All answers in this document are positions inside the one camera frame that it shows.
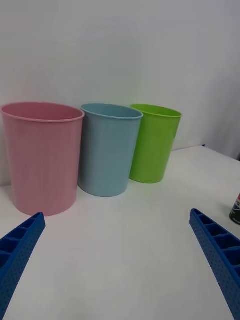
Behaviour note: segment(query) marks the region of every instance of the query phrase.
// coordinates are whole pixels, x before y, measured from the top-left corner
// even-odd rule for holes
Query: lime green plastic bin
[[[143,113],[130,179],[154,184],[164,177],[182,114],[157,105],[132,104]]]

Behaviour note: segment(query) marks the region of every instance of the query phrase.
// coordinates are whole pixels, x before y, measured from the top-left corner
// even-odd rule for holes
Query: pink cup
[[[84,112],[38,102],[2,107],[16,208],[59,214],[76,200]]]

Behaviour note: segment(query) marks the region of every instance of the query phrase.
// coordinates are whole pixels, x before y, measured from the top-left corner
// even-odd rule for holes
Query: perforated blue plastic
[[[0,240],[0,320],[45,226],[39,212]]]
[[[233,318],[240,320],[240,240],[197,209],[191,210],[190,225]]]

